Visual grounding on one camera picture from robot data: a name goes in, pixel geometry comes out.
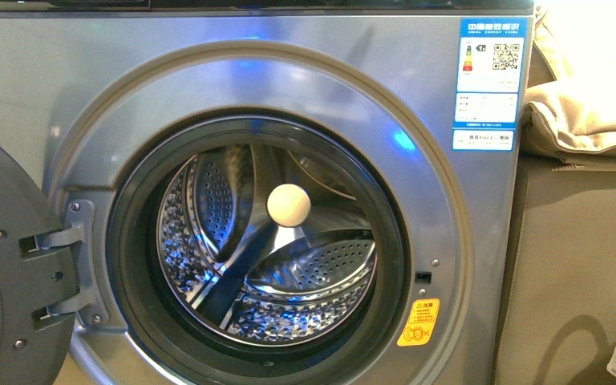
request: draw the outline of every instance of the blue light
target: blue light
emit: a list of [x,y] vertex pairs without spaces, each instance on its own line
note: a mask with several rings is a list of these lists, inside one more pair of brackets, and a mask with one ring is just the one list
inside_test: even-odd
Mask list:
[[403,148],[404,150],[407,150],[407,151],[416,150],[416,146],[414,145],[414,142],[412,142],[412,139],[410,139],[410,137],[406,133],[402,131],[398,131],[395,134],[393,134],[393,138],[395,139],[396,142],[398,142],[400,147]]

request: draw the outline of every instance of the beige cloth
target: beige cloth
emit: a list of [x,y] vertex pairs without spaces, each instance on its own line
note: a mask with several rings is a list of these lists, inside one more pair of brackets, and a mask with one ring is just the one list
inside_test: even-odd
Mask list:
[[527,90],[521,119],[524,152],[616,157],[616,75],[571,77]]

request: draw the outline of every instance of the front-loading washing machine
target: front-loading washing machine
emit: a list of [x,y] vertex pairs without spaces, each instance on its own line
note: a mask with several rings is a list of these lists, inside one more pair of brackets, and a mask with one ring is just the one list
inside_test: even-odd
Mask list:
[[487,383],[532,11],[0,1],[0,383]]

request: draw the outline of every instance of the qr code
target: qr code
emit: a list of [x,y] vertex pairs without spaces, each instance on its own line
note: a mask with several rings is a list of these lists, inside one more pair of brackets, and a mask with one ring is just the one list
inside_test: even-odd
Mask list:
[[495,54],[492,56],[492,69],[517,70],[520,58],[520,44],[495,44]]

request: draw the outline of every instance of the energy label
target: energy label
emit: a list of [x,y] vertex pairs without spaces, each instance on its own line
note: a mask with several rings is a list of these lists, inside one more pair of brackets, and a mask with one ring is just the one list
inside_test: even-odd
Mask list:
[[462,20],[453,149],[513,150],[527,31],[527,18]]

